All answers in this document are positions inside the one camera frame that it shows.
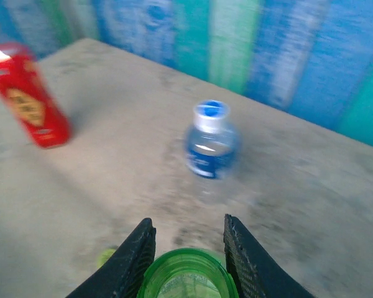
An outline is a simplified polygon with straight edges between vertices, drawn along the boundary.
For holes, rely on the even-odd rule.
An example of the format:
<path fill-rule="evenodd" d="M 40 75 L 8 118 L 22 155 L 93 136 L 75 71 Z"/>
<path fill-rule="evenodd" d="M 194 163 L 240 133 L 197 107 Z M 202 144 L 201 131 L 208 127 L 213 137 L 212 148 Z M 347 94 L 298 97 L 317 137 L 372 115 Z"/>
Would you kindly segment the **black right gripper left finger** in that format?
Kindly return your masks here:
<path fill-rule="evenodd" d="M 67 297 L 136 297 L 155 258 L 155 237 L 152 219 L 144 218 L 107 262 Z"/>

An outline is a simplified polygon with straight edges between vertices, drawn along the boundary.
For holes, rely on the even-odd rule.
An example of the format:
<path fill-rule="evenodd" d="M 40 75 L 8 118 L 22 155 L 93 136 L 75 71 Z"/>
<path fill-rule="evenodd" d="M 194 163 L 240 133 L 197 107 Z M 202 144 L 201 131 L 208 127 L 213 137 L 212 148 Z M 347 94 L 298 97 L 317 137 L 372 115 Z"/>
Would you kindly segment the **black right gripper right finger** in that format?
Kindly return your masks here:
<path fill-rule="evenodd" d="M 314 298 L 268 254 L 235 216 L 224 216 L 224 253 L 227 272 L 240 297 Z"/>

